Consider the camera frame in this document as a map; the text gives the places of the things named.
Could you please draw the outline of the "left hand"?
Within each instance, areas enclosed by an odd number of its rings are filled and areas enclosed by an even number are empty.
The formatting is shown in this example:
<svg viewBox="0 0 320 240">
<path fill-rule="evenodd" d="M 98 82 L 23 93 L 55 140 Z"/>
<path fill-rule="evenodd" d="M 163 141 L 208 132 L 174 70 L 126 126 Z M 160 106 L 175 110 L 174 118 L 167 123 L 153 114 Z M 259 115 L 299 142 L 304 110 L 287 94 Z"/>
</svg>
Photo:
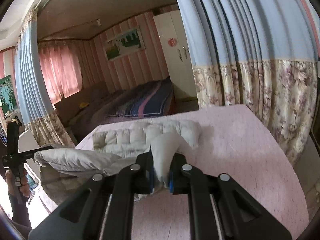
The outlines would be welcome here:
<svg viewBox="0 0 320 240">
<path fill-rule="evenodd" d="M 23 174 L 24 174 L 24 176 L 21 176 L 21 187 L 20 187 L 19 191 L 23 196 L 28 198 L 31 195 L 31 191 L 30 191 L 30 187 L 29 187 L 28 180 L 26 177 L 26 175 L 28 174 L 26 169 L 24 169 Z M 8 192 L 12 196 L 16 196 L 16 193 L 14 190 L 15 184 L 12 182 L 13 174 L 12 174 L 11 169 L 6 170 L 5 177 L 7 180 Z"/>
</svg>

